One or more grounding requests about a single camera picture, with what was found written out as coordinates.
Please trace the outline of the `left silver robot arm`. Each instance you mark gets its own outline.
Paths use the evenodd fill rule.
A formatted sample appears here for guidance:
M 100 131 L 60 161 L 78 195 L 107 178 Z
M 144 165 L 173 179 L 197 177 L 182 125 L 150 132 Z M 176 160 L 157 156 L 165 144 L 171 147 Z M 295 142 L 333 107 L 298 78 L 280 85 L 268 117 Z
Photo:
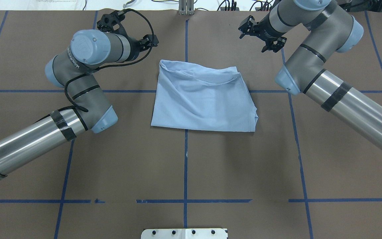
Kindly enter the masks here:
M 42 114 L 46 110 L 52 110 L 52 108 L 58 108 L 69 104 L 67 99 L 65 99 L 64 93 L 62 90 L 48 89 L 50 88 L 49 83 L 44 83 L 43 70 L 40 68 L 44 65 L 44 60 L 49 60 L 50 56 L 56 55 L 53 61 L 50 60 L 48 64 L 48 76 L 53 77 L 54 80 L 58 80 L 58 86 L 63 86 L 67 80 L 83 74 L 80 69 L 76 69 L 77 65 L 84 66 L 85 63 L 89 60 L 94 60 L 94 54 L 80 59 L 83 62 L 75 62 L 73 65 L 72 60 L 76 60 L 74 57 L 77 56 L 75 52 L 75 47 L 73 47 L 73 53 L 69 50 L 66 52 L 67 48 L 67 37 L 63 37 L 60 33 L 65 33 L 62 30 L 57 31 L 48 31 L 46 34 L 41 33 L 35 30 L 15 30 L 5 29 L 2 30 L 0 34 L 0 100 L 4 100 L 4 104 L 0 103 L 0 115 L 2 118 L 0 123 L 15 124 L 15 126 L 21 125 L 21 127 L 26 126 L 31 121 L 35 121 L 35 118 L 40 118 L 37 116 Z M 132 56 L 125 58 L 125 53 L 129 53 L 128 47 L 126 50 L 122 50 L 121 41 L 130 38 L 115 36 L 112 34 L 107 34 L 107 39 L 117 40 L 111 42 L 111 52 L 110 55 L 107 55 L 105 61 L 101 61 L 100 64 L 105 62 L 115 61 L 117 59 L 130 61 Z M 91 69 L 98 68 L 100 65 L 86 65 Z M 86 107 L 89 112 L 82 112 L 79 109 L 67 109 L 60 110 L 60 115 L 63 115 L 66 118 L 66 123 L 68 127 L 72 128 L 72 137 L 78 136 L 77 130 L 91 129 L 95 126 L 94 124 L 100 122 L 100 118 L 108 109 L 111 109 L 110 106 L 112 103 L 109 103 L 106 100 L 105 96 L 102 94 L 102 89 L 97 88 L 99 85 L 94 81 L 92 75 L 85 76 L 81 79 L 78 79 L 70 83 L 68 87 L 68 93 L 72 100 L 75 101 L 79 106 Z M 13 131 L 10 128 L 6 128 L 6 124 L 0 125 L 0 133 L 5 136 L 8 133 Z M 73 178 L 71 178 L 71 186 L 67 187 L 68 196 L 75 192 L 90 191 L 92 186 L 97 186 L 98 183 L 91 183 L 91 178 L 96 176 L 98 180 L 103 179 L 102 173 L 111 173 L 114 172 L 114 169 L 102 169 L 102 166 L 108 166 L 108 156 L 109 153 L 102 153 L 102 150 L 105 146 L 102 146 L 102 142 L 108 142 L 108 140 L 103 140 L 100 143 L 92 142 L 91 140 L 101 140 L 103 136 L 113 136 L 114 132 L 102 133 L 98 136 L 85 136 L 85 139 L 81 142 L 79 140 L 79 145 L 82 144 L 81 153 L 74 155 L 74 162 L 79 163 L 79 156 L 82 156 L 82 166 L 79 166 L 79 169 L 82 169 L 81 177 L 79 177 L 79 171 L 76 169 L 73 171 Z M 28 147 L 40 146 L 39 148 L 46 149 L 44 143 L 39 143 L 37 139 L 44 140 L 45 138 L 37 137 L 33 138 L 30 142 L 21 141 L 23 138 L 15 139 L 9 141 L 7 144 L 0 147 L 0 159 L 3 160 L 4 168 L 0 169 L 0 175 L 6 176 L 11 173 L 11 168 L 5 168 L 4 160 L 7 158 L 8 163 L 16 163 L 16 153 L 23 153 L 24 150 L 28 150 Z M 30 191 L 29 186 L 37 185 L 44 186 L 44 180 L 51 180 L 52 176 L 41 174 L 40 171 L 34 173 L 35 170 L 38 170 L 38 167 L 31 167 L 30 169 L 24 171 L 21 175 L 27 176 L 24 178 L 26 180 L 25 186 L 11 186 L 13 192 L 19 193 L 22 197 L 26 197 Z

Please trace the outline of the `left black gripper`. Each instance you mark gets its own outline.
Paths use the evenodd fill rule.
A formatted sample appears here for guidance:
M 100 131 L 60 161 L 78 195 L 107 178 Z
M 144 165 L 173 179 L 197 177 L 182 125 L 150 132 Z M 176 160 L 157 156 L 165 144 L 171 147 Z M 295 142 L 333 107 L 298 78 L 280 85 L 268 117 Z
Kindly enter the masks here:
M 144 51 L 146 51 L 147 53 L 142 58 L 146 58 L 150 54 L 152 48 L 157 47 L 158 44 L 159 44 L 159 39 L 154 34 L 147 34 L 143 36 L 142 39 L 136 40 L 135 41 L 135 47 L 136 47 L 135 58 L 137 58 L 139 54 Z

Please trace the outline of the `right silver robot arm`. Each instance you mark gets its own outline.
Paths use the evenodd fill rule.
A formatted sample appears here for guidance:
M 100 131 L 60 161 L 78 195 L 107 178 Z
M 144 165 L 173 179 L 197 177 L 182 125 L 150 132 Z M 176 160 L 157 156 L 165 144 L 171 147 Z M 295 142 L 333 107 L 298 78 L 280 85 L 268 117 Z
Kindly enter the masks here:
M 327 62 L 352 49 L 364 28 L 335 0 L 281 0 L 261 20 L 249 15 L 238 26 L 240 37 L 264 42 L 262 52 L 279 52 L 285 34 L 297 26 L 309 33 L 283 63 L 275 82 L 292 95 L 305 94 L 382 151 L 382 106 L 363 94 Z

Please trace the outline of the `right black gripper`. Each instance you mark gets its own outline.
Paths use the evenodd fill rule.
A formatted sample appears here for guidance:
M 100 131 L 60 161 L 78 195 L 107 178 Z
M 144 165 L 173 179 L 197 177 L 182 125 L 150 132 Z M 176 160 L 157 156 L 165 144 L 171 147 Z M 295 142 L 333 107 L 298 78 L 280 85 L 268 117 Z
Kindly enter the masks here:
M 265 42 L 265 46 L 262 48 L 261 52 L 264 53 L 267 50 L 273 52 L 280 51 L 287 41 L 283 35 L 284 32 L 278 32 L 272 26 L 269 16 L 266 15 L 261 21 L 256 22 L 252 15 L 241 21 L 238 30 L 240 33 L 240 39 L 244 36 L 255 36 L 260 40 Z

